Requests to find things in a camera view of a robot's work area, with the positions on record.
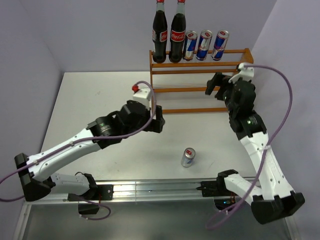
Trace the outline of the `silver blue can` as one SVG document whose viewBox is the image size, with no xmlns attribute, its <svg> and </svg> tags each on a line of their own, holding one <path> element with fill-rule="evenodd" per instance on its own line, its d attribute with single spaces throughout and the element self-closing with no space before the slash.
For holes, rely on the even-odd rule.
<svg viewBox="0 0 320 240">
<path fill-rule="evenodd" d="M 225 48 L 227 46 L 227 42 L 229 39 L 229 32 L 226 30 L 219 30 L 216 34 L 216 38 L 213 44 L 213 50 L 211 53 L 211 58 L 214 61 L 221 60 L 223 53 L 225 51 Z"/>
<path fill-rule="evenodd" d="M 196 151 L 191 147 L 186 148 L 181 158 L 181 165 L 185 168 L 189 168 L 193 164 L 195 157 Z"/>
<path fill-rule="evenodd" d="M 213 34 L 210 30 L 203 30 L 200 33 L 196 53 L 197 60 L 204 61 L 206 59 L 212 41 L 212 37 Z"/>
<path fill-rule="evenodd" d="M 194 51 L 198 39 L 197 32 L 189 30 L 185 34 L 182 57 L 186 61 L 191 61 L 194 57 Z"/>
</svg>

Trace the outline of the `cola glass bottle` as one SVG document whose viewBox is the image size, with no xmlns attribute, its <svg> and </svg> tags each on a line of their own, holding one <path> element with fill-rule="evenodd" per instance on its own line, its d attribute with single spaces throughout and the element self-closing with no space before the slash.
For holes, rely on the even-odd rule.
<svg viewBox="0 0 320 240">
<path fill-rule="evenodd" d="M 168 24 L 165 15 L 165 1 L 156 1 L 156 11 L 152 24 L 152 58 L 156 63 L 166 60 L 166 47 L 168 39 Z"/>
<path fill-rule="evenodd" d="M 183 46 L 186 35 L 185 0 L 177 1 L 176 13 L 170 29 L 169 60 L 178 63 L 183 57 Z"/>
</svg>

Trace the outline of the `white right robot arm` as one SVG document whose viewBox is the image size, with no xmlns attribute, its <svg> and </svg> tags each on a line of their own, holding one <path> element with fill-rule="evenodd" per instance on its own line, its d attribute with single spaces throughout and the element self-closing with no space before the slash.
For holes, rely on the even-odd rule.
<svg viewBox="0 0 320 240">
<path fill-rule="evenodd" d="M 230 127 L 245 148 L 256 177 L 249 182 L 234 169 L 222 171 L 216 178 L 216 191 L 221 195 L 234 193 L 241 197 L 250 205 L 254 218 L 261 225 L 292 216 L 305 203 L 305 198 L 287 181 L 270 146 L 273 138 L 254 110 L 256 87 L 243 77 L 236 82 L 230 79 L 217 72 L 207 81 L 205 94 L 210 95 L 215 87 L 219 87 L 215 98 L 225 103 Z"/>
</svg>

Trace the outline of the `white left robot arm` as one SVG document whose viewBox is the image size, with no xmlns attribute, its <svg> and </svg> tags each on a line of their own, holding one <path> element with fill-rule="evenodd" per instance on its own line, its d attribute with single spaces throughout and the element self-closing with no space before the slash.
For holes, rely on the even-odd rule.
<svg viewBox="0 0 320 240">
<path fill-rule="evenodd" d="M 65 175 L 58 170 L 73 161 L 120 143 L 137 131 L 161 133 L 165 119 L 160 105 L 151 111 L 144 104 L 129 100 L 121 110 L 100 116 L 65 142 L 35 155 L 15 156 L 24 198 L 34 202 L 49 194 L 76 195 L 91 200 L 98 185 L 89 173 Z"/>
</svg>

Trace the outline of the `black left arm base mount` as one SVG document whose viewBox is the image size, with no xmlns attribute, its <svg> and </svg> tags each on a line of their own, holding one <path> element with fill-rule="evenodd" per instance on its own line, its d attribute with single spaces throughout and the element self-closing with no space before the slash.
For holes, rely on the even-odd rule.
<svg viewBox="0 0 320 240">
<path fill-rule="evenodd" d="M 69 193 L 68 202 L 78 202 L 77 209 L 79 216 L 90 221 L 104 220 L 111 215 L 111 209 L 106 206 L 103 201 L 111 201 L 113 199 L 114 186 L 112 184 L 98 185 L 93 194 L 76 195 Z M 106 209 L 107 215 L 103 217 L 92 217 L 99 210 Z"/>
</svg>

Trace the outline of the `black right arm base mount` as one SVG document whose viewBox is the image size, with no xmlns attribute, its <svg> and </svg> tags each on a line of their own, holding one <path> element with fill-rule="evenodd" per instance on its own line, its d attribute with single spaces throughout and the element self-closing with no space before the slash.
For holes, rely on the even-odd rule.
<svg viewBox="0 0 320 240">
<path fill-rule="evenodd" d="M 236 203 L 236 194 L 218 184 L 216 180 L 201 181 L 196 190 L 201 191 L 203 198 L 213 197 L 214 206 L 218 210 L 223 210 Z"/>
</svg>

